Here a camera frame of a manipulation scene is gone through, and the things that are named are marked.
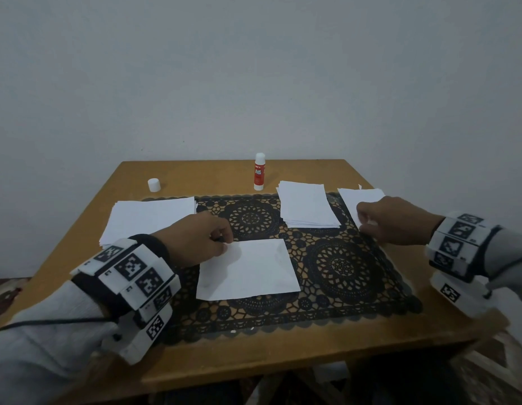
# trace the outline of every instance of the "black lace placemat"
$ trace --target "black lace placemat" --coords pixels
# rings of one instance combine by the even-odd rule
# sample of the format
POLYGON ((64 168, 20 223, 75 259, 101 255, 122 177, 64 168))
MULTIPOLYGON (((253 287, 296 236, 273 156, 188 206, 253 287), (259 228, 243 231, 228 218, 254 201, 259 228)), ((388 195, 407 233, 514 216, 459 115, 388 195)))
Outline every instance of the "black lace placemat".
POLYGON ((182 289, 172 300, 173 316, 161 341, 420 313, 420 300, 375 241, 359 233, 341 197, 328 193, 327 198, 340 228, 288 228, 280 218, 277 194, 197 198, 198 212, 210 210, 229 220, 235 241, 284 239, 301 291, 202 301, 196 299, 199 266, 182 269, 182 289))

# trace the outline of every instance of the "gray sweatshirt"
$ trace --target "gray sweatshirt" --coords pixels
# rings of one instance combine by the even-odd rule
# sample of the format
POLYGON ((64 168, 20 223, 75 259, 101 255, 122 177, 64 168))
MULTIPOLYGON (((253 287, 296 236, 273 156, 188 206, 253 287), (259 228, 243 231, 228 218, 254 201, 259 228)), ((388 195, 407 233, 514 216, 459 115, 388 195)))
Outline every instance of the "gray sweatshirt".
MULTIPOLYGON (((508 287, 522 300, 522 235, 498 232, 486 250, 484 269, 494 278, 488 288, 508 287)), ((12 322, 102 316, 97 304, 67 281, 47 299, 16 314, 12 322)), ((73 385, 91 353, 117 331, 112 322, 1 331, 0 404, 49 403, 73 385)))

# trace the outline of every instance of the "wall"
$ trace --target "wall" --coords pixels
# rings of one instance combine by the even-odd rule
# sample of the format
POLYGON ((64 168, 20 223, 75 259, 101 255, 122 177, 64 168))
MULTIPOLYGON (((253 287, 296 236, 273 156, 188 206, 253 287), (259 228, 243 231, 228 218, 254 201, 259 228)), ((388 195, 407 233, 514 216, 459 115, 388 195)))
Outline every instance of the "wall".
POLYGON ((123 160, 260 150, 522 231, 522 0, 0 0, 0 277, 123 160))

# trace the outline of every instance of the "stack of paper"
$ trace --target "stack of paper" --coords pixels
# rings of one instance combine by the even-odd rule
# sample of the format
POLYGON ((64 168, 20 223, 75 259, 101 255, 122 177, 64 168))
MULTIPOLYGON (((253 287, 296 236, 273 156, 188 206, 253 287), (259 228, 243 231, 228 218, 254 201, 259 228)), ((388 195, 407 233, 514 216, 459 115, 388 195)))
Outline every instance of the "stack of paper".
POLYGON ((282 204, 280 216, 287 223, 287 227, 340 227, 340 222, 327 200, 323 184, 282 180, 276 190, 282 204))
POLYGON ((282 238, 236 241, 219 257, 199 266, 197 299, 244 299, 300 291, 282 238))
POLYGON ((377 202, 385 196, 385 193, 383 193, 381 189, 338 189, 338 192, 344 200, 347 210, 349 210, 357 228, 359 228, 361 224, 357 212, 357 205, 360 202, 377 202))
POLYGON ((116 202, 100 238, 100 245, 105 247, 118 239, 135 234, 154 233, 189 214, 195 214, 196 209, 194 197, 149 202, 116 202))

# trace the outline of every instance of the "white glue stick cap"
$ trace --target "white glue stick cap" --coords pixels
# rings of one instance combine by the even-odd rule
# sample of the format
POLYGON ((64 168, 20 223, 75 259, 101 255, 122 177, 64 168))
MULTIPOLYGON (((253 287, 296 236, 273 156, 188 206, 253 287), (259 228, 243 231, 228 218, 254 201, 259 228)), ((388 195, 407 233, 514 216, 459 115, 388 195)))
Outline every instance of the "white glue stick cap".
POLYGON ((157 192, 161 189, 159 185, 159 180, 153 177, 152 179, 149 179, 149 190, 151 192, 157 192))
POLYGON ((264 165, 265 164, 265 154, 262 152, 256 153, 256 164, 264 165))

